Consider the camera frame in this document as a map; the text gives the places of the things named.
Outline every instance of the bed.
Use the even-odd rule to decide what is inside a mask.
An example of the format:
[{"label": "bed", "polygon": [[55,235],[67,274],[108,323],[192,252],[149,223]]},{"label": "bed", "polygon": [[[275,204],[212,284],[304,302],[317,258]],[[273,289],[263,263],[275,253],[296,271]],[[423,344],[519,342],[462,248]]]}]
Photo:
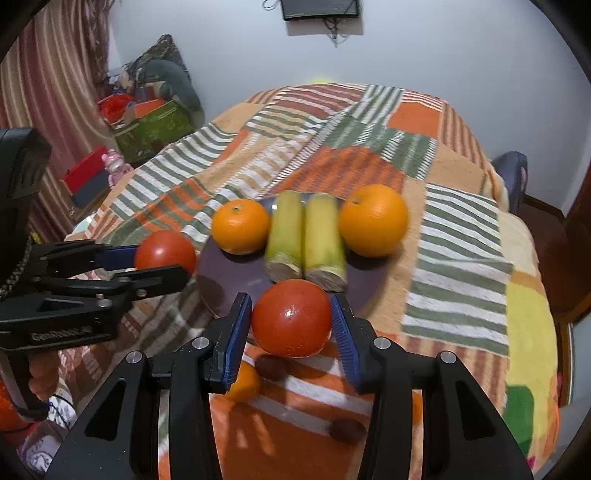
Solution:
[{"label": "bed", "polygon": [[[175,229],[200,250],[213,213],[229,200],[285,189],[346,197],[370,183],[402,194],[410,226],[368,319],[408,351],[455,352],[539,470],[556,442],[558,380],[535,249],[525,225],[507,212],[502,179],[445,101],[359,84],[257,93],[129,173],[75,238],[128,245]],[[179,294],[136,302],[116,341],[61,353],[77,408],[128,351],[172,351],[211,319],[194,281]],[[249,343],[243,360],[260,354]],[[356,478],[363,444],[337,443],[327,426],[344,417],[367,425],[372,400],[344,381],[333,343],[293,361],[285,383],[265,382],[248,404],[218,395],[211,404],[226,480]],[[167,422],[163,395],[161,479],[170,477]],[[411,478],[419,478],[421,424],[413,442]]]}]

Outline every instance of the red tomato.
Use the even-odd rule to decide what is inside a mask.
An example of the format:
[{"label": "red tomato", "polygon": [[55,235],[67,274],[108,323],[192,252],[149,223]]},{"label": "red tomato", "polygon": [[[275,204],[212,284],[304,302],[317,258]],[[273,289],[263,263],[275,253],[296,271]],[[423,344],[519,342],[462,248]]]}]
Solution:
[{"label": "red tomato", "polygon": [[330,338],[330,302],[318,285],[286,280],[273,285],[252,310],[252,333],[263,350],[302,358],[322,350]]},{"label": "red tomato", "polygon": [[135,253],[134,263],[138,270],[180,265],[189,275],[193,275],[197,255],[193,244],[182,233],[160,230],[141,243]]}]

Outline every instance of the pink toy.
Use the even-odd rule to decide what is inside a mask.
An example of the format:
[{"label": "pink toy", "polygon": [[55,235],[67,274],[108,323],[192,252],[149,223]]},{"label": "pink toy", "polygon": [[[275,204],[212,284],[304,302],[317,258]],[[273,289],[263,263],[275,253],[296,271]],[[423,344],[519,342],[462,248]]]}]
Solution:
[{"label": "pink toy", "polygon": [[121,180],[123,175],[134,169],[131,165],[125,163],[123,155],[117,152],[114,148],[111,148],[107,153],[104,153],[101,158],[105,164],[105,170],[109,172],[109,187],[111,188]]}]

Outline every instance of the curtain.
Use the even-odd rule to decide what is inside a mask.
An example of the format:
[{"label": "curtain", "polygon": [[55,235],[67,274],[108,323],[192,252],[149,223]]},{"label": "curtain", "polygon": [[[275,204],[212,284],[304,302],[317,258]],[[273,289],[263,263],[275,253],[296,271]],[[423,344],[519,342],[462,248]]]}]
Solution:
[{"label": "curtain", "polygon": [[36,127],[52,147],[30,217],[31,227],[46,242],[61,241],[76,218],[69,192],[59,179],[101,145],[115,146],[95,103],[100,74],[93,72],[101,63],[106,69],[106,54],[93,58],[98,37],[86,34],[92,18],[104,19],[106,28],[107,10],[102,17],[92,17],[96,5],[89,6],[107,8],[106,3],[52,0],[29,22],[0,64],[0,128]]}]

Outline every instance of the red bag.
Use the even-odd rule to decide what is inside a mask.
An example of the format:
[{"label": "red bag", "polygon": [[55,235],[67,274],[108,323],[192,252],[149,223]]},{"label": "red bag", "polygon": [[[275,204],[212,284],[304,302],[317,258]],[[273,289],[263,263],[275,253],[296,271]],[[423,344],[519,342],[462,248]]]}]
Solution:
[{"label": "red bag", "polygon": [[100,113],[109,123],[115,123],[125,113],[125,107],[128,103],[135,102],[135,98],[129,93],[116,93],[103,98],[97,105]]}]

